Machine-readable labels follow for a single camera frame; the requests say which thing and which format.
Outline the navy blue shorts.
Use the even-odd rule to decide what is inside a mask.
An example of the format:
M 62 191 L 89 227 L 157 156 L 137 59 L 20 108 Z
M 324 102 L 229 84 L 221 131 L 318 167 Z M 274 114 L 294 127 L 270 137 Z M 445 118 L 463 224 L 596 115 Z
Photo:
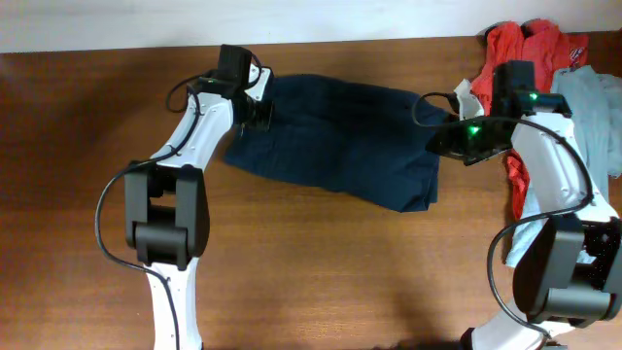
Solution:
M 277 78 L 269 97 L 268 130 L 241 131 L 227 164 L 397 212 L 426 211 L 437 201 L 440 159 L 426 145 L 444 110 L 414 92 L 319 75 Z

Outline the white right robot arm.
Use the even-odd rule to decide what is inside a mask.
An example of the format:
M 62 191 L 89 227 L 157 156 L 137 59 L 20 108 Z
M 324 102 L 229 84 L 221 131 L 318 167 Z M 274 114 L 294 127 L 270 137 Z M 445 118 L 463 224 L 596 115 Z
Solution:
M 536 90 L 535 67 L 513 60 L 493 77 L 488 116 L 459 117 L 456 93 L 445 94 L 447 119 L 430 127 L 427 149 L 472 165 L 507 150 L 526 166 L 543 228 L 514 269 L 511 303 L 496 288 L 493 238 L 487 280 L 500 312 L 467 330 L 462 349 L 557 349 L 555 336 L 614 319 L 621 309 L 621 219 L 601 195 L 574 137 L 571 110 L 561 94 Z

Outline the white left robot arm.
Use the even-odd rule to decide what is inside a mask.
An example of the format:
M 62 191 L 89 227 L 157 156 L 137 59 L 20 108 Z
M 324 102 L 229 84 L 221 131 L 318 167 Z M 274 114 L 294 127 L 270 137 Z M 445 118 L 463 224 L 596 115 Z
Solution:
M 215 69 L 184 83 L 184 115 L 166 143 L 124 174 L 125 240 L 152 291 L 155 348 L 200 349 L 196 270 L 210 232 L 204 171 L 235 126 L 266 131 L 273 73 L 249 50 L 220 48 Z

